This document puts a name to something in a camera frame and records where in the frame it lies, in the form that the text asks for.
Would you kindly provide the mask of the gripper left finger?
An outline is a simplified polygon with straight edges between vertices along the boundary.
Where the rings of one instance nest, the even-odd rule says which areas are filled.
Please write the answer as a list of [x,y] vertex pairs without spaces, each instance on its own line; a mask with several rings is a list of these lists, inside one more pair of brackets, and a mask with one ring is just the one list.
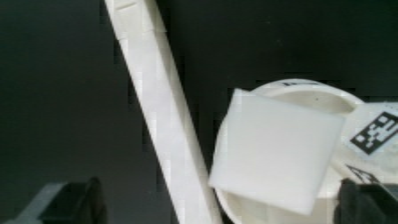
[[92,177],[85,182],[45,184],[13,224],[106,224],[99,179]]

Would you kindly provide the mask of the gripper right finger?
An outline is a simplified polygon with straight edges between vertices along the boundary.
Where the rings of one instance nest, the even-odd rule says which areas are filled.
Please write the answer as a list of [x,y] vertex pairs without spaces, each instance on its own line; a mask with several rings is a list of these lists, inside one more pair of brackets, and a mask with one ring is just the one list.
[[333,224],[398,224],[398,184],[340,181]]

